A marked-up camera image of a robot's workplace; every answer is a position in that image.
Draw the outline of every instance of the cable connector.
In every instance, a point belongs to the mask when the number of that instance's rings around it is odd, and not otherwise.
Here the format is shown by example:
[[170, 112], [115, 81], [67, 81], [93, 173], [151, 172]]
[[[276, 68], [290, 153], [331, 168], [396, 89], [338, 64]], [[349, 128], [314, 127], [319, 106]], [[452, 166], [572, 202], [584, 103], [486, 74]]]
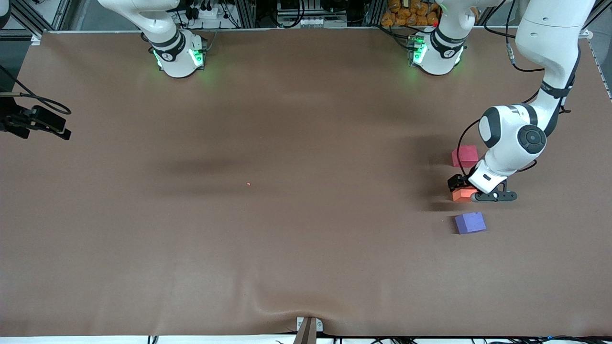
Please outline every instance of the cable connector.
[[514, 50], [512, 49], [510, 43], [506, 43], [506, 51], [508, 52], [508, 58], [510, 59], [510, 63], [515, 64], [516, 62], [514, 61]]

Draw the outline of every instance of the orange cube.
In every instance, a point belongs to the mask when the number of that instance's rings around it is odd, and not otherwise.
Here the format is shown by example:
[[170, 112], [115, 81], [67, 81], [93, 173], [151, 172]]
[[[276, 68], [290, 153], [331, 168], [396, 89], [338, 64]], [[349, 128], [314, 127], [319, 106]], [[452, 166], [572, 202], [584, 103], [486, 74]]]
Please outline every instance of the orange cube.
[[464, 187], [453, 191], [453, 202], [471, 202], [472, 195], [476, 193], [474, 187]]

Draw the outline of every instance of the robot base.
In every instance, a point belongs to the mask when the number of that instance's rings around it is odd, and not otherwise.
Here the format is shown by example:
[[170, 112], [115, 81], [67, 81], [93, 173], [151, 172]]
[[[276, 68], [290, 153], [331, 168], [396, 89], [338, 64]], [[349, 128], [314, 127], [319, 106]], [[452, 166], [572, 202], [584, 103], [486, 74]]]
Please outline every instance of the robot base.
[[450, 72], [459, 63], [463, 47], [456, 55], [449, 59], [440, 56], [437, 50], [431, 45], [431, 34], [429, 32], [418, 32], [415, 37], [422, 37], [422, 42], [416, 41], [414, 46], [417, 50], [409, 51], [409, 58], [412, 65], [420, 67], [424, 72], [432, 75], [444, 75]]
[[206, 40], [188, 30], [181, 32], [185, 35], [185, 48], [176, 56], [175, 61], [164, 61], [155, 54], [160, 70], [173, 78], [188, 77], [196, 70], [204, 69], [206, 60]]

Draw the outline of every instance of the blue cube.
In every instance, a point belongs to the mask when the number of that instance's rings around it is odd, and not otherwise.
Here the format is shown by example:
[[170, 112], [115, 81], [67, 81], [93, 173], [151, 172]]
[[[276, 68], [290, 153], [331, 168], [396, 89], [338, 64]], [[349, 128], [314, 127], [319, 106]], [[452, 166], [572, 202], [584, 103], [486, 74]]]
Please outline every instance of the blue cube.
[[459, 215], [455, 217], [455, 222], [457, 223], [459, 234], [479, 232], [487, 228], [481, 212], [469, 212]]

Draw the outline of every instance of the pile of orange blocks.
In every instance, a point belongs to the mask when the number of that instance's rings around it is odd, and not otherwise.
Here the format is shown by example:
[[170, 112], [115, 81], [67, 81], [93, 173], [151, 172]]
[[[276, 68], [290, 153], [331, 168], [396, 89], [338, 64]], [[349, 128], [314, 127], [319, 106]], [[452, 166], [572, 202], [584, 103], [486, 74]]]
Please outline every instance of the pile of orange blocks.
[[409, 0], [405, 7], [400, 0], [389, 0], [389, 11], [382, 16], [382, 26], [435, 25], [440, 18], [440, 6], [421, 0]]

